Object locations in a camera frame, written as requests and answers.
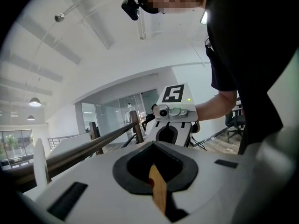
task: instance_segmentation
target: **office chair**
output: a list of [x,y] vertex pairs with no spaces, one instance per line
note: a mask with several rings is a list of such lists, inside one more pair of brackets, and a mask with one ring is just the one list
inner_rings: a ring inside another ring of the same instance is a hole
[[243,108],[232,110],[225,116],[225,125],[228,128],[230,128],[230,127],[236,128],[235,130],[228,130],[228,135],[229,135],[229,133],[232,133],[228,137],[228,141],[231,137],[235,136],[236,134],[239,134],[242,137],[243,130],[241,128],[243,128],[245,125],[245,117],[244,117],[244,115],[241,114],[242,109]]
[[146,125],[147,123],[149,123],[150,121],[152,121],[153,119],[155,119],[155,116],[154,114],[148,114],[146,117],[145,117],[145,121],[143,121],[141,124],[142,124],[142,127],[144,129],[144,131],[146,130]]

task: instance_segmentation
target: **white wall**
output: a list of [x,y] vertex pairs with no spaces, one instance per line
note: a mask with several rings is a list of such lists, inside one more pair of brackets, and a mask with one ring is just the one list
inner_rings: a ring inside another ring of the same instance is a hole
[[75,105],[66,105],[56,112],[50,119],[49,138],[79,134]]
[[[183,65],[172,68],[178,83],[188,83],[195,104],[213,98],[218,91],[211,87],[211,65]],[[225,117],[200,122],[200,132],[194,134],[197,141],[202,141],[226,128]]]
[[48,142],[49,131],[48,124],[43,125],[31,125],[31,126],[0,126],[0,131],[13,131],[13,130],[32,130],[33,140],[34,142],[40,138],[43,142],[43,147],[45,150],[46,156],[50,153],[50,146]]
[[158,90],[159,95],[161,95],[164,87],[178,83],[178,80],[171,67],[161,69],[161,71],[158,73],[158,76],[161,82],[161,90]]
[[63,105],[74,104],[91,94],[112,85],[154,73],[156,69],[181,64],[208,62],[204,47],[190,46],[190,40],[145,40],[115,46],[113,49],[92,52],[81,63],[77,75],[65,79],[62,87],[54,92],[51,106],[47,109],[46,119]]
[[[0,125],[41,125],[45,123],[44,108],[31,106],[16,106],[0,104]],[[11,117],[11,112],[18,113],[18,117]],[[33,115],[35,120],[27,120],[29,115]]]
[[163,85],[160,76],[154,73],[106,88],[83,99],[82,102],[101,105],[119,98],[154,89],[157,89],[158,94],[161,94],[164,87],[165,85]]

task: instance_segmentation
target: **wooden railing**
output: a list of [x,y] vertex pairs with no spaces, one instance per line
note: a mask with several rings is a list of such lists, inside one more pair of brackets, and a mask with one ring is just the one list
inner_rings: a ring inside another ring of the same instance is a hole
[[[90,157],[131,128],[133,128],[134,132],[136,133],[137,143],[142,143],[143,137],[136,111],[132,111],[131,117],[131,124],[103,135],[68,152],[47,159],[46,161],[49,179],[83,161],[85,158]],[[5,172],[15,188],[20,192],[26,192],[36,187],[33,163],[21,168],[10,169]]]

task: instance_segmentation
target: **black rubber pad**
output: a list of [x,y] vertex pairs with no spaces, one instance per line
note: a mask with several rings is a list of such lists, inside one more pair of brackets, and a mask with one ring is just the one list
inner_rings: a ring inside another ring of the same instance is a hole
[[87,188],[87,184],[74,182],[49,208],[48,212],[64,221]]
[[129,193],[153,195],[148,184],[153,163],[170,193],[188,189],[199,170],[190,157],[153,141],[118,159],[113,165],[113,177]]
[[223,165],[225,167],[229,167],[229,168],[236,168],[238,166],[238,164],[236,162],[230,162],[230,161],[225,161],[225,160],[221,160],[221,159],[216,160],[215,163],[217,163],[219,165]]

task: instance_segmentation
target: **white robot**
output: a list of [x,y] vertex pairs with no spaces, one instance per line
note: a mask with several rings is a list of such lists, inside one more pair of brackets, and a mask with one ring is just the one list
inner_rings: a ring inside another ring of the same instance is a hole
[[[186,146],[190,133],[199,131],[194,101],[188,83],[166,86],[157,101],[160,116],[156,118],[146,141],[164,141]],[[196,122],[192,130],[191,122]]]

